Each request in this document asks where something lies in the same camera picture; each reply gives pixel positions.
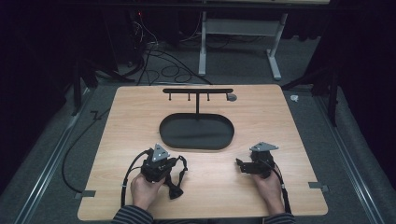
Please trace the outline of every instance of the desk leg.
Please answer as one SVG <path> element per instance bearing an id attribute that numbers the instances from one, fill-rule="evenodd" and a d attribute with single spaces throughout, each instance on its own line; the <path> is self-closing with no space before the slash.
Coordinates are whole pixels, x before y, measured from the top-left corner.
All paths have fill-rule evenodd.
<path id="1" fill-rule="evenodd" d="M 283 29 L 285 28 L 287 17 L 288 17 L 287 13 L 282 14 L 282 18 L 280 19 L 279 25 L 277 26 L 274 45 L 271 49 L 267 50 L 268 62 L 270 63 L 271 70 L 272 70 L 275 80 L 281 79 L 279 68 L 277 67 L 277 63 L 276 63 L 276 59 L 275 59 L 275 53 L 276 53 L 277 46 L 279 45 L 279 41 L 280 41 L 280 37 L 282 36 Z"/>
<path id="2" fill-rule="evenodd" d="M 198 75 L 204 77 L 205 74 L 206 74 L 206 12 L 202 12 L 201 51 L 199 54 Z"/>

